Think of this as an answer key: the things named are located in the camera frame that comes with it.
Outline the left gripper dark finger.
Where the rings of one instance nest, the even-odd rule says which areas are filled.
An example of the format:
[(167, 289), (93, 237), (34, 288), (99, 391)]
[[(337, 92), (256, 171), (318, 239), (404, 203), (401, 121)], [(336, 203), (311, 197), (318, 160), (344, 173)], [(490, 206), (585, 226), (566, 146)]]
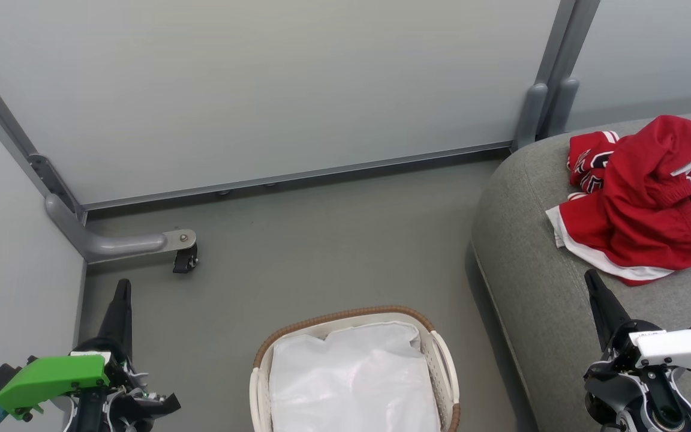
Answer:
[(120, 279), (97, 336), (101, 346), (107, 347), (116, 361), (131, 360), (132, 314), (131, 282), (129, 279)]

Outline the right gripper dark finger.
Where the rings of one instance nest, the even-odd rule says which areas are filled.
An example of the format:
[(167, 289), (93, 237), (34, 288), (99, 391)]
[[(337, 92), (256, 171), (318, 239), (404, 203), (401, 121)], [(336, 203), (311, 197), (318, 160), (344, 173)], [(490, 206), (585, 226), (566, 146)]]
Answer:
[(584, 280), (600, 349), (605, 351), (614, 339), (616, 330), (631, 318), (595, 269), (587, 270)]

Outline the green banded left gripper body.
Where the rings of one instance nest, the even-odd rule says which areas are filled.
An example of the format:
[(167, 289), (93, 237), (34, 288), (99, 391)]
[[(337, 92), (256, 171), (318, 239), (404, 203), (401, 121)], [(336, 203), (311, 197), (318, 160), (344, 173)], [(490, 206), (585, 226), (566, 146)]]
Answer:
[(0, 423), (8, 416), (28, 423), (51, 401), (68, 412), (66, 431), (151, 431), (181, 403), (175, 394), (150, 391), (144, 377), (132, 359), (116, 361), (99, 338), (68, 355), (30, 356), (24, 367), (3, 364)]

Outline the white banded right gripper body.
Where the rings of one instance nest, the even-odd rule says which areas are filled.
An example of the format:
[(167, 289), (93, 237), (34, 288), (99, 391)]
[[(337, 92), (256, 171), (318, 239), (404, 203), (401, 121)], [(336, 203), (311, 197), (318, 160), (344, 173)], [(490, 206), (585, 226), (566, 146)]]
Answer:
[(691, 371), (691, 328), (666, 331), (644, 320), (630, 320), (612, 332), (602, 358), (588, 367), (587, 379), (617, 375), (641, 377), (653, 371)]

